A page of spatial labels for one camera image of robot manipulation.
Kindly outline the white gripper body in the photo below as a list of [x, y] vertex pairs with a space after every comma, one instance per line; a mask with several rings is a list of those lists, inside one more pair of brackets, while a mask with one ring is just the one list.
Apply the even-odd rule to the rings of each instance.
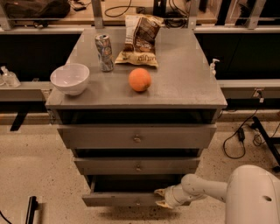
[[174, 208], [188, 203], [189, 195], [183, 190], [182, 185], [172, 185], [165, 189], [164, 200], [169, 208]]

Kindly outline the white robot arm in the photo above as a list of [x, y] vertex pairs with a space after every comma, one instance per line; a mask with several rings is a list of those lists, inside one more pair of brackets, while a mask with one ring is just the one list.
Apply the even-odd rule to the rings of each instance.
[[226, 224], [280, 224], [280, 180], [255, 165], [236, 168], [226, 182], [186, 174], [155, 193], [163, 197], [157, 204], [168, 208], [210, 196], [226, 205]]

